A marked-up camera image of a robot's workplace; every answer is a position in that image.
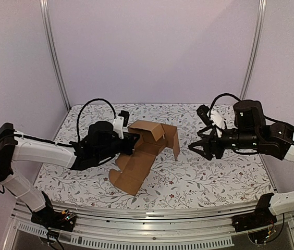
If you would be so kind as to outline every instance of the floral pattern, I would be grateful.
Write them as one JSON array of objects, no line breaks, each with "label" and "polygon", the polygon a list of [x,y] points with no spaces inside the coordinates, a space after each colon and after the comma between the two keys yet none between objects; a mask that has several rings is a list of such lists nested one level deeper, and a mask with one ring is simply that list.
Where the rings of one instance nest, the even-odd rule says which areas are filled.
[{"label": "floral pattern", "polygon": [[[136,196],[112,186],[110,169],[118,169],[114,160],[97,168],[74,171],[43,164],[35,186],[57,202],[122,209],[180,209],[220,206],[258,199],[273,192],[271,182],[258,155],[238,155],[225,151],[222,159],[207,161],[188,150],[199,140],[197,131],[204,124],[196,115],[195,104],[118,104],[117,112],[130,112],[129,124],[137,119],[162,122],[178,127],[181,153],[174,160],[171,149],[157,156],[150,174]],[[76,120],[81,105],[74,106],[56,140],[76,141]],[[231,105],[216,105],[227,126],[234,126]],[[81,137],[98,120],[112,121],[107,105],[90,105],[80,118]]]}]

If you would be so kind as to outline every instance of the vent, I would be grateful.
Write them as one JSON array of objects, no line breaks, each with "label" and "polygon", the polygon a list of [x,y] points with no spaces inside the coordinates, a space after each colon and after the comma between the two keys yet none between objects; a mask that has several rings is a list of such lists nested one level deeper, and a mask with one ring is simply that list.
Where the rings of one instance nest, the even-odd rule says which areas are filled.
[{"label": "vent", "polygon": [[[47,230],[41,226],[31,225],[25,222],[19,222],[18,229],[37,235],[39,237],[46,237]],[[62,242],[83,246],[99,250],[208,250],[220,249],[224,247],[234,246],[231,237],[224,237],[208,241],[182,242],[182,243],[126,243],[115,241],[96,240],[85,236],[72,235],[70,241],[60,240]]]}]

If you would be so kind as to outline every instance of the open cardboard box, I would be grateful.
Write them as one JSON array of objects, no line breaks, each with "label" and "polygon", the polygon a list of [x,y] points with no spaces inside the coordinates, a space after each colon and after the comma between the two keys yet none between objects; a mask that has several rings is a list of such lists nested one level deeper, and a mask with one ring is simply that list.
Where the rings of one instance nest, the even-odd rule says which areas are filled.
[{"label": "open cardboard box", "polygon": [[124,192],[136,195],[159,153],[172,148],[175,160],[179,154],[177,127],[158,122],[137,120],[128,127],[130,133],[140,134],[133,155],[120,154],[116,160],[120,171],[111,169],[110,182]]}]

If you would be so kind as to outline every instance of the leaf pattern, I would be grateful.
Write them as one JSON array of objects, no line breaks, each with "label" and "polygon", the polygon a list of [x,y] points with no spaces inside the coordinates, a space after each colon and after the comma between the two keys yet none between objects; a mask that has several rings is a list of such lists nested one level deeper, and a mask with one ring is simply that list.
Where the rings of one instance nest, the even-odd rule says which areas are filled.
[{"label": "leaf pattern", "polygon": [[[43,164],[35,181],[38,189],[50,199],[77,205],[122,209],[178,209],[220,206],[253,201],[262,194],[273,192],[259,156],[237,155],[225,151],[222,159],[207,161],[188,150],[187,146],[199,140],[197,131],[204,127],[196,115],[196,104],[117,104],[117,112],[130,112],[129,124],[137,119],[175,125],[181,153],[177,161],[171,149],[157,156],[149,176],[134,197],[111,185],[110,169],[118,169],[114,160],[85,171],[74,171],[60,166]],[[62,125],[56,141],[76,141],[76,120],[81,105],[74,106]],[[231,105],[216,105],[227,122],[234,126]],[[80,118],[81,137],[90,124],[99,120],[112,121],[107,105],[90,105]]]}]

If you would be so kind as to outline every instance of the white floral surface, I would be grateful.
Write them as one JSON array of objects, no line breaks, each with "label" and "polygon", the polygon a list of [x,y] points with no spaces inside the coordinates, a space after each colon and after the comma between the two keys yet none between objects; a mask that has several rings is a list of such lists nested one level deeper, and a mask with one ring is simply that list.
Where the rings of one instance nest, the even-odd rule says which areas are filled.
[{"label": "white floral surface", "polygon": [[[77,205],[131,208],[176,209],[219,206],[258,199],[273,192],[272,185],[258,155],[243,156],[225,151],[223,159],[207,161],[188,150],[187,146],[199,140],[197,131],[204,127],[194,104],[121,104],[114,105],[130,112],[129,124],[137,119],[176,125],[181,152],[174,160],[171,149],[158,155],[149,176],[134,197],[115,188],[108,180],[110,169],[118,169],[113,161],[98,168],[74,171],[60,166],[43,164],[35,186],[45,191],[50,199]],[[62,125],[57,141],[76,141],[76,119],[81,105],[74,106]],[[216,105],[233,126],[231,105]],[[112,121],[107,105],[90,105],[80,119],[81,137],[88,126],[98,120]]]}]

